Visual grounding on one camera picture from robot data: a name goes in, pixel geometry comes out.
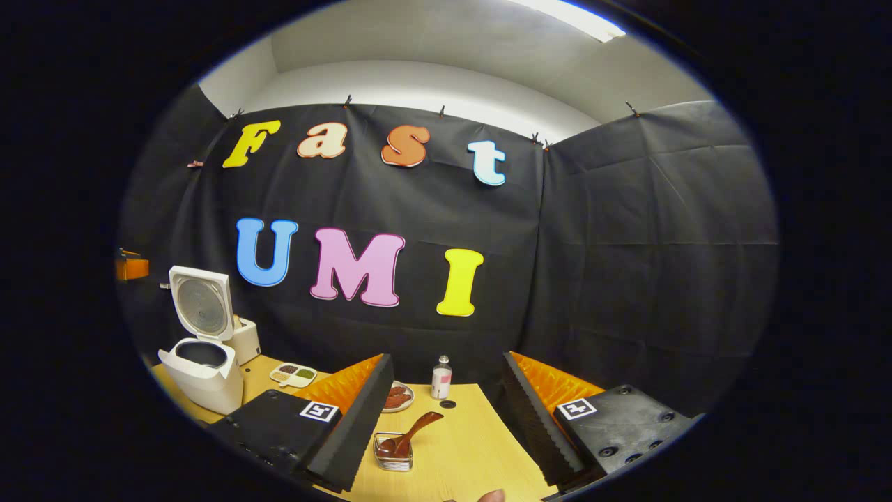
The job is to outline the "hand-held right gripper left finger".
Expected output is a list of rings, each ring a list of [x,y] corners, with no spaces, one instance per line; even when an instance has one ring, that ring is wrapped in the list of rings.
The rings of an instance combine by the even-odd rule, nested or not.
[[[215,439],[278,476],[349,492],[393,382],[378,355],[306,388],[303,398],[266,390],[211,423]]]

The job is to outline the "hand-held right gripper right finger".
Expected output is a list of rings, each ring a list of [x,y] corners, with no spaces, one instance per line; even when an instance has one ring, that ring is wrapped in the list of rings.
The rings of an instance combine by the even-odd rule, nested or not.
[[[603,390],[513,351],[501,372],[532,460],[560,489],[624,469],[697,422],[629,384]]]

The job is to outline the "metal wire chopstick holder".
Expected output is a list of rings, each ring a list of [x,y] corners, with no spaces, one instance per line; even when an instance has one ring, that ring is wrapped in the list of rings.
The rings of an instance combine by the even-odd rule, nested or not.
[[[379,447],[388,441],[388,439],[394,439],[398,441],[401,438],[402,434],[399,433],[388,433],[388,432],[375,432],[372,436],[372,446],[371,451],[375,455],[375,460],[377,465],[386,471],[410,471],[413,467],[414,463],[414,452],[413,448],[408,447],[408,453],[404,455],[404,457],[386,457],[379,453]]]

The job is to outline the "brown wooden spoon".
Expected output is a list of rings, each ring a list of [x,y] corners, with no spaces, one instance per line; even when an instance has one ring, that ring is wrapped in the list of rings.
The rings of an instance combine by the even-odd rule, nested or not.
[[[444,415],[442,413],[437,412],[427,412],[423,414],[423,416],[415,421],[414,425],[410,428],[410,431],[396,436],[395,438],[388,438],[380,442],[376,447],[376,455],[385,459],[404,460],[410,458],[411,439],[413,439],[421,429],[437,420],[443,419],[443,417]]]

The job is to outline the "white rice cooker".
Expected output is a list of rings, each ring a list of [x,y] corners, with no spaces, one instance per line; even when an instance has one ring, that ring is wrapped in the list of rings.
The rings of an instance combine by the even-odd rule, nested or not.
[[[191,337],[159,350],[160,362],[189,400],[226,416],[243,402],[236,350],[227,345],[235,334],[229,276],[172,266],[169,286],[176,315]]]

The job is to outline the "white round plate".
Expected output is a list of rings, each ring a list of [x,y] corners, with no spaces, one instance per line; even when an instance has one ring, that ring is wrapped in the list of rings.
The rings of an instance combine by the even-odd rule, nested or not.
[[[385,408],[382,408],[382,413],[398,413],[398,412],[401,412],[402,410],[405,410],[405,409],[407,409],[409,406],[411,406],[411,404],[412,404],[413,401],[414,401],[414,398],[415,398],[415,396],[414,396],[414,391],[411,390],[411,388],[409,388],[406,384],[401,383],[401,382],[398,382],[398,381],[393,381],[393,382],[392,382],[392,387],[393,387],[393,386],[404,386],[404,387],[406,387],[407,390],[408,390],[408,394],[410,394],[410,395],[413,397],[413,400],[411,400],[410,402],[405,403],[403,406],[401,406],[401,407],[399,407],[399,408],[392,408],[392,409],[385,409]]]

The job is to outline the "white divided grain dish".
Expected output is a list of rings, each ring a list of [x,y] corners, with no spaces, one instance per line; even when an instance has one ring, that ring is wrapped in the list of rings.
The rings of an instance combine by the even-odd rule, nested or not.
[[[316,379],[316,370],[297,363],[280,363],[270,372],[280,388],[306,388]]]

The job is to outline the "clear bottle pink label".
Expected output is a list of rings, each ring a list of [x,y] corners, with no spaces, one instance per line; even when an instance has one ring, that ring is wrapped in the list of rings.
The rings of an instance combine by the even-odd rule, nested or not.
[[[449,396],[452,374],[449,356],[441,355],[432,371],[431,397],[434,400],[446,400]]]

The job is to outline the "white toaster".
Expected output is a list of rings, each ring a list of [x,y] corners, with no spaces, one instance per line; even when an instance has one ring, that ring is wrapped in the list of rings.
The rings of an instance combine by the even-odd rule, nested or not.
[[[233,336],[224,341],[235,351],[237,365],[243,366],[261,355],[257,324],[254,321],[233,315]]]

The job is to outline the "black backdrop cloth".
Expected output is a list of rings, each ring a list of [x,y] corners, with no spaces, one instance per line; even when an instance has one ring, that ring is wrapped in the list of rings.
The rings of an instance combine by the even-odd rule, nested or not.
[[[516,351],[688,416],[752,355],[778,268],[767,176],[713,100],[542,149],[395,106],[226,121],[192,89],[147,143],[118,228],[150,261],[121,295],[152,363],[187,335],[160,283],[188,266],[230,277],[276,359],[335,372],[390,353],[398,379],[427,383],[447,355],[456,383],[498,396]]]

